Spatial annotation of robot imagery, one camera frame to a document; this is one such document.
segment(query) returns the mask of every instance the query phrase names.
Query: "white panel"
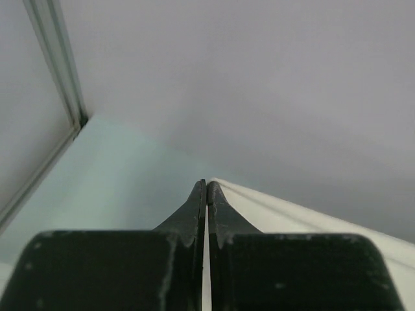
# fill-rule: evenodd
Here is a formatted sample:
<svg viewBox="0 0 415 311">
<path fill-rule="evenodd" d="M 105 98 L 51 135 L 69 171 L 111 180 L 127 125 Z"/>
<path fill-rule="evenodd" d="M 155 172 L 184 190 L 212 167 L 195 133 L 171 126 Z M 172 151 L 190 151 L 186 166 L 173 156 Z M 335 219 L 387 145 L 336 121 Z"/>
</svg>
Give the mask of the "white panel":
<svg viewBox="0 0 415 311">
<path fill-rule="evenodd" d="M 415 2 L 62 0 L 89 109 L 415 241 Z"/>
<path fill-rule="evenodd" d="M 0 2 L 0 209 L 70 130 L 22 1 Z"/>
</svg>

